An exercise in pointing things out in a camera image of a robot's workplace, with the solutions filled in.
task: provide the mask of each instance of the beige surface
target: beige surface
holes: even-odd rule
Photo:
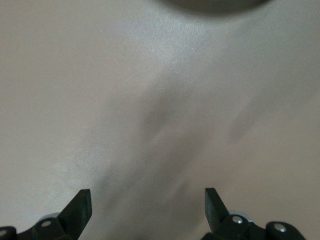
[[[91,188],[82,240],[199,240],[204,188],[320,236],[320,1],[0,2],[0,226]]]

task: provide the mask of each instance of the silver screw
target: silver screw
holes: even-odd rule
[[[7,230],[1,230],[0,231],[0,237],[4,236],[7,234]]]
[[[51,224],[51,221],[44,221],[44,222],[41,224],[41,227],[45,228],[45,227],[48,227],[50,224]]]
[[[236,224],[242,224],[244,221],[242,220],[242,218],[241,217],[239,217],[239,216],[234,216],[233,218],[232,218],[232,220],[236,223]]]
[[[285,231],[287,231],[286,227],[283,226],[281,223],[275,223],[273,226],[274,226],[274,228],[275,228],[276,230],[278,230],[279,232],[284,233]]]

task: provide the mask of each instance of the glossy surface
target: glossy surface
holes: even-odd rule
[[[80,239],[199,240],[205,187],[320,236],[320,2],[2,1],[0,226],[91,189]]]

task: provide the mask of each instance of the table surface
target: table surface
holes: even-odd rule
[[[0,3],[0,226],[91,189],[81,240],[199,240],[206,187],[320,236],[320,1]]]

